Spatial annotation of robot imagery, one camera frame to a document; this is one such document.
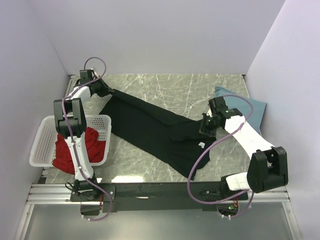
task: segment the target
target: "white tag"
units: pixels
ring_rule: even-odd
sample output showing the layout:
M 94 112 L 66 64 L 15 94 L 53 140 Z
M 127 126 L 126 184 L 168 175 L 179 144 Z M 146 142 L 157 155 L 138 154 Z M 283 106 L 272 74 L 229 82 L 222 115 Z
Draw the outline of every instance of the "white tag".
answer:
M 201 142 L 199 143 L 199 146 L 200 146 L 202 149 L 204 149 L 204 148 L 205 148 L 205 143 L 201 141 Z

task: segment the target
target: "red garment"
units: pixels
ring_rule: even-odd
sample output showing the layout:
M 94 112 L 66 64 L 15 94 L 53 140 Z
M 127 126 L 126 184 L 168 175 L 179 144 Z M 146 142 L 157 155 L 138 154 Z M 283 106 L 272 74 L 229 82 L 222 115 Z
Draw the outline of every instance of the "red garment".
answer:
M 99 133 L 91 127 L 87 127 L 85 130 L 85 147 L 90 163 L 99 163 L 104 158 L 106 141 L 99 141 L 98 136 Z M 52 165 L 67 174 L 75 175 L 69 147 L 61 134 L 57 135 L 55 147 L 55 160 L 53 160 Z

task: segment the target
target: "folded black fabric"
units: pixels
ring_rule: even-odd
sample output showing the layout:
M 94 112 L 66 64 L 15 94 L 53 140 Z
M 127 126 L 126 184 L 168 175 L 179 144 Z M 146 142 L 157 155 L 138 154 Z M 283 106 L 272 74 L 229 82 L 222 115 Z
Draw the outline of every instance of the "folded black fabric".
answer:
M 100 112 L 111 118 L 111 132 L 168 163 L 186 178 L 198 157 L 216 140 L 199 133 L 200 121 L 177 115 L 118 90 L 111 94 L 112 98 Z M 209 160 L 207 153 L 197 169 L 203 168 Z

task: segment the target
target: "white wall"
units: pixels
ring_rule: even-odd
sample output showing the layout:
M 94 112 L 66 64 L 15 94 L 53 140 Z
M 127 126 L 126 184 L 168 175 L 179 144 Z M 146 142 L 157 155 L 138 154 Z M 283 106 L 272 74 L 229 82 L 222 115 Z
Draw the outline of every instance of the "white wall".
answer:
M 69 74 L 246 74 L 285 0 L 28 1 Z
M 262 134 L 288 154 L 287 186 L 306 240 L 320 238 L 320 1 L 286 0 L 247 75 L 267 102 Z
M 41 173 L 29 165 L 36 131 L 67 74 L 27 1 L 1 1 L 0 33 L 0 239 L 10 240 Z

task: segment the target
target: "black cloth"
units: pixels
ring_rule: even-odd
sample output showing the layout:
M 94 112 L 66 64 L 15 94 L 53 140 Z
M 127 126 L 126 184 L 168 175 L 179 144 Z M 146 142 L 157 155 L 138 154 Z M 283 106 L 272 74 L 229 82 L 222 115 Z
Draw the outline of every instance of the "black cloth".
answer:
M 112 120 L 111 132 L 136 147 L 168 163 L 188 177 L 198 157 L 216 139 L 200 134 L 200 121 L 194 121 L 150 104 L 124 92 L 114 90 L 112 98 L 100 112 Z M 209 162 L 207 153 L 197 166 Z

